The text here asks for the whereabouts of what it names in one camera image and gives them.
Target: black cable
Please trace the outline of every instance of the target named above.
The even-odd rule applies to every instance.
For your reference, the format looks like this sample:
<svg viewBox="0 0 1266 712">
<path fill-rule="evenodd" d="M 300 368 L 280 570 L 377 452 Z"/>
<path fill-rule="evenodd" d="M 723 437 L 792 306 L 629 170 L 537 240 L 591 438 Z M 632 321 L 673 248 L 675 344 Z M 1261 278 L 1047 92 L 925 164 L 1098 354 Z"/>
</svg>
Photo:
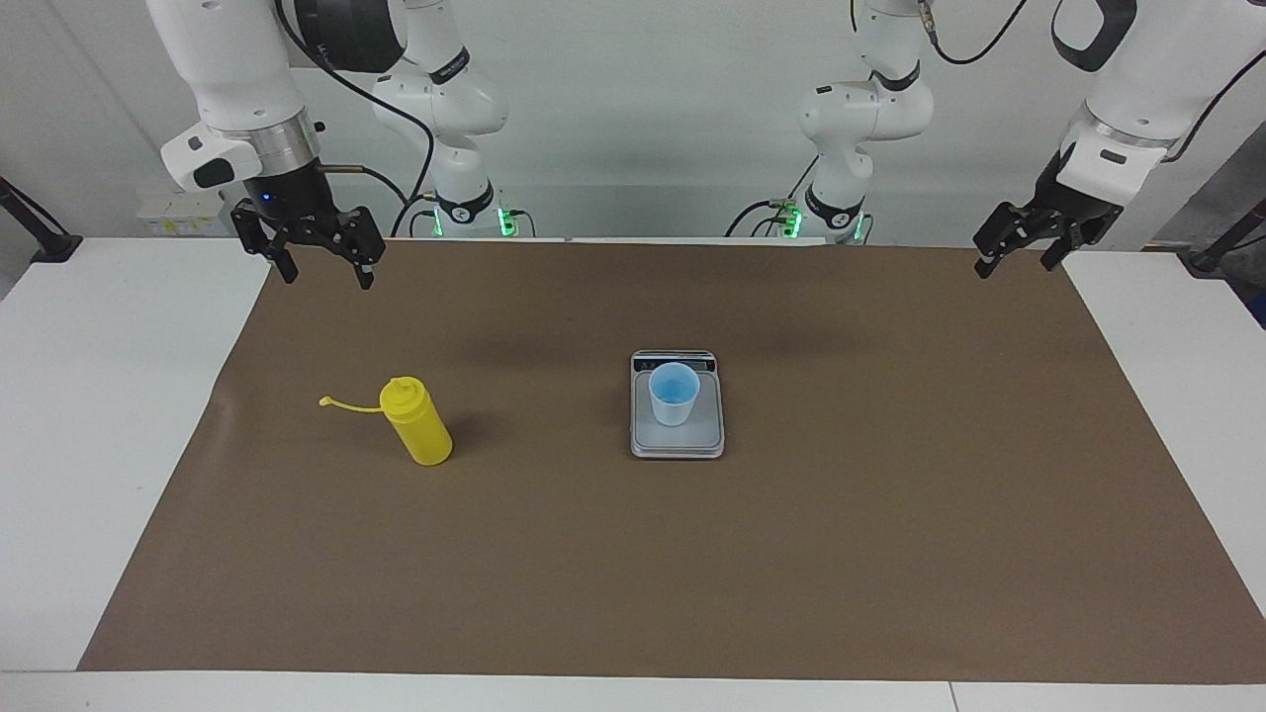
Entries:
<svg viewBox="0 0 1266 712">
<path fill-rule="evenodd" d="M 1191 146 L 1191 139 L 1195 138 L 1195 134 L 1200 133 L 1200 127 L 1204 125 L 1204 120 L 1208 119 L 1209 114 L 1213 113 L 1213 108 L 1218 105 L 1218 101 L 1222 101 L 1222 98 L 1225 96 L 1228 91 L 1231 91 L 1232 86 L 1236 86 L 1236 82 L 1243 79 L 1243 76 L 1247 75 L 1250 70 L 1257 66 L 1257 62 L 1262 61 L 1262 57 L 1266 57 L 1266 52 L 1262 52 L 1261 54 L 1253 57 L 1251 62 L 1248 62 L 1238 72 L 1236 72 L 1236 76 L 1231 77 L 1231 81 L 1227 82 L 1227 86 L 1222 87 L 1222 91 L 1215 94 L 1213 99 L 1209 100 L 1209 105 L 1204 108 L 1204 111 L 1200 114 L 1200 118 L 1195 120 L 1195 124 L 1191 125 L 1191 130 L 1188 132 L 1188 137 L 1186 139 L 1182 141 L 1182 146 L 1180 146 L 1177 152 L 1174 153 L 1172 156 L 1166 156 L 1165 158 L 1161 158 L 1162 163 L 1172 163 L 1174 161 L 1181 158 L 1184 153 L 1186 153 L 1188 146 Z"/>
<path fill-rule="evenodd" d="M 1231 250 L 1227 250 L 1227 252 L 1234 252 L 1236 250 L 1243 250 L 1244 247 L 1248 247 L 1250 245 L 1257 245 L 1258 242 L 1262 242 L 1262 241 L 1266 241 L 1266 234 L 1263 234 L 1261 237 L 1255 237 L 1255 238 L 1250 239 L 1248 242 L 1241 242 L 1239 245 L 1232 247 Z"/>
<path fill-rule="evenodd" d="M 434 212 L 432 212 L 432 210 L 423 210 L 420 213 L 417 213 L 413 218 L 409 218 L 409 237 L 414 237 L 413 228 L 414 228 L 414 223 L 418 222 L 418 218 L 434 218 L 434 217 L 436 217 Z"/>
<path fill-rule="evenodd" d="M 373 168 L 371 168 L 368 166 L 361 166 L 361 172 L 365 174 L 365 175 L 367 175 L 367 176 L 370 176 L 370 177 L 372 177 L 372 179 L 377 179 L 380 182 L 382 182 L 384 185 L 386 185 L 387 188 L 390 188 L 391 193 L 395 193 L 396 198 L 400 199 L 400 204 L 401 205 L 404 205 L 405 203 L 409 201 L 409 199 L 405 198 L 404 191 L 400 190 L 400 186 L 396 185 L 395 181 L 392 181 L 387 176 L 385 176 L 385 175 L 375 171 Z"/>
<path fill-rule="evenodd" d="M 23 203 L 27 204 L 28 208 L 30 208 L 32 210 L 39 213 L 46 220 L 48 220 L 49 223 L 52 223 L 53 227 L 58 229 L 58 232 L 61 232 L 62 234 L 70 234 L 70 231 L 67 231 L 66 228 L 63 228 L 62 223 L 57 222 L 57 218 L 54 218 L 52 214 L 49 214 L 48 210 L 46 210 L 43 205 L 41 205 L 39 203 L 35 203 L 34 199 L 32 199 L 29 195 L 27 195 L 25 193 L 23 193 L 20 188 L 18 188 L 16 185 L 14 185 L 14 184 L 10 182 L 9 184 L 9 190 L 11 190 L 13 194 L 18 196 L 18 200 L 22 200 Z"/>
<path fill-rule="evenodd" d="M 527 210 L 510 210 L 510 214 L 511 215 L 527 215 L 528 217 L 528 224 L 532 226 L 532 237 L 537 236 L 537 220 L 536 220 L 536 218 L 532 217 L 532 213 L 529 213 Z"/>
<path fill-rule="evenodd" d="M 761 220 L 761 222 L 756 223 L 756 227 L 755 227 L 755 228 L 752 228 L 752 234 L 749 234 L 749 236 L 747 236 L 747 237 L 756 237 L 756 233 L 757 233 L 757 232 L 760 232 L 762 227 L 765 227 L 765 226 L 770 226 L 770 227 L 768 227 L 768 228 L 767 228 L 767 229 L 765 231 L 765 237 L 768 237 L 768 236 L 770 236 L 770 231 L 772 231 L 772 229 L 774 229 L 774 226 L 779 224 L 780 222 L 781 222 L 781 219 L 780 219 L 780 218 L 765 218 L 763 220 Z"/>
<path fill-rule="evenodd" d="M 273 0 L 273 6 L 277 10 L 277 19 L 281 22 L 281 29 L 286 30 L 286 35 L 290 38 L 291 42 L 295 43 L 295 47 L 298 47 L 299 51 L 303 52 L 305 57 L 311 60 L 311 62 L 316 65 L 316 67 L 320 71 L 329 75 L 334 81 L 343 85 L 351 92 L 368 100 L 371 104 L 377 104 L 379 106 L 382 106 L 387 111 L 391 111 L 392 114 L 417 125 L 427 134 L 427 158 L 422 162 L 422 171 L 418 172 L 418 180 L 413 185 L 413 193 L 409 194 L 409 200 L 406 200 L 404 207 L 400 208 L 400 212 L 396 214 L 395 223 L 391 226 L 391 234 L 389 237 L 395 236 L 395 233 L 399 232 L 400 229 L 400 224 L 404 223 L 404 217 L 409 213 L 409 209 L 413 208 L 420 200 L 418 194 L 422 193 L 422 184 L 425 182 L 427 180 L 427 174 L 430 171 L 430 160 L 436 155 L 436 134 L 430 130 L 430 127 L 428 127 L 425 123 L 422 122 L 422 119 L 414 117 L 413 114 L 409 114 L 408 111 L 398 109 L 396 106 L 392 106 L 391 104 L 379 99 L 377 96 L 370 94 L 368 91 L 365 91 L 360 86 L 356 86 L 354 84 L 344 79 L 342 75 L 335 72 L 334 68 L 329 66 L 329 62 L 327 62 L 324 57 L 322 57 L 316 52 L 313 52 L 306 44 L 304 44 L 304 41 L 300 39 L 299 34 L 295 33 L 295 28 L 290 27 L 290 18 L 286 16 L 286 9 L 282 6 L 281 0 Z"/>
<path fill-rule="evenodd" d="M 813 172 L 813 167 L 818 165 L 818 160 L 819 158 L 822 158 L 820 153 L 817 155 L 817 156 L 814 156 L 813 161 L 809 161 L 809 167 L 805 168 L 803 174 L 800 174 L 800 180 L 795 181 L 795 188 L 793 188 L 791 191 L 787 193 L 787 200 L 791 200 L 793 198 L 795 198 L 795 194 L 800 190 L 800 186 L 804 185 L 805 179 L 809 177 L 809 174 Z M 782 210 L 779 209 L 779 214 L 775 215 L 775 217 L 776 218 L 781 218 L 782 217 Z M 765 237 L 768 237 L 771 232 L 774 232 L 774 226 L 770 226 L 770 227 L 765 228 Z"/>
<path fill-rule="evenodd" d="M 738 227 L 738 223 L 743 222 L 743 218 L 751 215 L 761 208 L 777 208 L 779 205 L 780 204 L 774 200 L 761 200 L 760 203 L 752 203 L 747 208 L 743 208 L 743 212 L 734 218 L 734 222 L 729 223 L 729 229 L 725 231 L 725 237 L 734 237 L 734 228 Z"/>
<path fill-rule="evenodd" d="M 928 41 L 932 42 L 932 48 L 936 49 L 937 54 L 939 54 L 941 58 L 944 60 L 946 62 L 950 62 L 951 65 L 960 65 L 960 66 L 962 66 L 962 65 L 971 65 L 971 63 L 979 62 L 980 60 L 982 60 L 985 57 L 985 54 L 989 54 L 990 52 L 993 52 L 994 47 L 996 47 L 998 43 L 1001 42 L 1003 35 L 1006 34 L 1006 30 L 1012 29 L 1012 24 L 1015 22 L 1015 18 L 1018 18 L 1020 15 L 1020 10 L 1023 10 L 1024 5 L 1027 5 L 1027 4 L 1028 4 L 1028 0 L 1019 0 L 1019 3 L 1015 4 L 1015 9 L 1012 10 L 1012 15 L 1009 18 L 1006 18 L 1006 22 L 1003 24 L 1003 28 L 999 29 L 998 34 L 994 35 L 994 39 L 989 41 L 989 44 L 986 44 L 985 48 L 981 49 L 980 52 L 977 52 L 976 54 L 974 54 L 974 56 L 971 56 L 971 57 L 968 57 L 966 60 L 960 60 L 957 57 L 951 57 L 950 54 L 946 54 L 944 51 L 941 49 L 941 39 L 937 37 L 936 22 L 932 20 L 932 6 L 929 4 L 927 4 L 927 3 L 924 3 L 924 1 L 919 3 L 919 5 L 922 5 L 923 8 L 925 8 L 925 18 L 927 18 L 928 22 L 924 24 L 924 29 L 928 33 Z"/>
</svg>

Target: kitchen scale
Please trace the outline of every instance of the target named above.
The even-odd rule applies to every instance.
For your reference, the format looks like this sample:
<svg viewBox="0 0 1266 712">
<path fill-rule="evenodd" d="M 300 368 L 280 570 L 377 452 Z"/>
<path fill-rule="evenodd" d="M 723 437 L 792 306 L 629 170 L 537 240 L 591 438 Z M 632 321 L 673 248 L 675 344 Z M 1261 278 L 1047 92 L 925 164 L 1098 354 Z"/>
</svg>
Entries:
<svg viewBox="0 0 1266 712">
<path fill-rule="evenodd" d="M 686 422 L 660 424 L 651 410 L 651 371 L 680 362 L 699 374 L 699 398 Z M 629 441 L 633 455 L 651 460 L 714 460 L 725 450 L 725 421 L 720 409 L 720 375 L 710 351 L 638 351 L 629 361 Z"/>
</svg>

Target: brown tabletop cover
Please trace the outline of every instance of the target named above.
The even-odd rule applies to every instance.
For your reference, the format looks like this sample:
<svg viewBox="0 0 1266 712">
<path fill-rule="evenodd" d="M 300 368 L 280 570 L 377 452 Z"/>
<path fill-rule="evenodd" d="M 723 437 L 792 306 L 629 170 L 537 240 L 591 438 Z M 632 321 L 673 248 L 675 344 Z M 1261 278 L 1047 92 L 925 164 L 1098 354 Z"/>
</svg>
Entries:
<svg viewBox="0 0 1266 712">
<path fill-rule="evenodd" d="M 299 257 L 81 669 L 1266 683 L 1266 622 L 1036 257 L 394 243 L 367 293 Z M 679 347 L 719 359 L 720 460 L 629 454 L 629 355 Z M 398 375 L 447 464 L 316 407 Z"/>
</svg>

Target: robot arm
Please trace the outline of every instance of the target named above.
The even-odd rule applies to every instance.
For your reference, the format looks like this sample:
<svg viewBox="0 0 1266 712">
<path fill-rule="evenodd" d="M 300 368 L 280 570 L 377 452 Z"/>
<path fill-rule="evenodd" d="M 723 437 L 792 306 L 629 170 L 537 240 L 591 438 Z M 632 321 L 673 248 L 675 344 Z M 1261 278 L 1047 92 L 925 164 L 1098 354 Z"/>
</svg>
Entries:
<svg viewBox="0 0 1266 712">
<path fill-rule="evenodd" d="M 367 208 L 344 213 L 334 205 L 267 0 L 146 1 L 197 100 L 199 123 L 162 148 L 176 182 L 210 190 L 243 181 L 251 198 L 232 213 L 238 237 L 287 283 L 299 270 L 286 246 L 314 245 L 351 262 L 368 289 L 382 236 Z"/>
<path fill-rule="evenodd" d="M 404 58 L 380 77 L 373 95 L 422 118 L 436 133 L 432 174 L 437 219 L 446 236 L 490 237 L 506 232 L 496 188 L 471 136 L 495 133 L 509 108 L 501 91 L 471 62 L 457 33 L 451 0 L 405 0 L 408 47 Z M 381 106 L 379 120 L 420 151 L 430 138 Z M 509 231 L 513 233 L 513 223 Z"/>
<path fill-rule="evenodd" d="M 867 141 L 918 136 L 932 120 L 932 91 L 919 80 L 924 42 L 919 0 L 866 0 L 858 15 L 867 81 L 810 91 L 800 129 L 818 148 L 818 171 L 801 198 L 805 234 L 844 234 L 861 214 L 874 166 Z"/>
<path fill-rule="evenodd" d="M 1038 239 L 1055 238 L 1042 256 L 1048 270 L 1103 239 L 1210 99 L 1261 53 L 1266 6 L 1063 0 L 1052 37 L 1061 56 L 1098 76 L 1033 199 L 1000 204 L 976 233 L 981 277 Z"/>
</svg>

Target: plastic cup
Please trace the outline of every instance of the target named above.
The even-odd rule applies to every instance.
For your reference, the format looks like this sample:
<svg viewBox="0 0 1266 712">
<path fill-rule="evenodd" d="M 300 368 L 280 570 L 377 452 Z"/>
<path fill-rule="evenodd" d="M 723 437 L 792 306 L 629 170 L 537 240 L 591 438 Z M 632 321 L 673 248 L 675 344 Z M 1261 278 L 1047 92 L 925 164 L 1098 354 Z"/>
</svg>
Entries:
<svg viewBox="0 0 1266 712">
<path fill-rule="evenodd" d="M 699 398 L 699 374 L 672 361 L 651 371 L 651 410 L 661 426 L 670 428 L 686 422 Z"/>
</svg>

